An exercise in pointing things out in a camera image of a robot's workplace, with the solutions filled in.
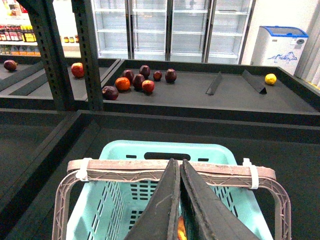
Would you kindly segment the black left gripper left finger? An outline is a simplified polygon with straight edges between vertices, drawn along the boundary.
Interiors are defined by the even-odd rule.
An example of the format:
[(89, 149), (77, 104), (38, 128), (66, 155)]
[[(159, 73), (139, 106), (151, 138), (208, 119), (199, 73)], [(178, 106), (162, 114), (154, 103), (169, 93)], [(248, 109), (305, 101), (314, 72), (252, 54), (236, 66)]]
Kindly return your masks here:
[(170, 159), (146, 208), (126, 240), (176, 240), (180, 205), (180, 167)]

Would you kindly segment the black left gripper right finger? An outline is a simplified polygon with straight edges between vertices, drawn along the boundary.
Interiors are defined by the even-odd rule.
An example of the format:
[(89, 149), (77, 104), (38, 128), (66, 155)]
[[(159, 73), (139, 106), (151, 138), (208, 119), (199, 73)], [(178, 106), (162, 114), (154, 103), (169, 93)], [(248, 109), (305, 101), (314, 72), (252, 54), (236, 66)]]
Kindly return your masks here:
[(197, 173), (183, 160), (180, 169), (180, 203), (188, 240), (257, 240)]

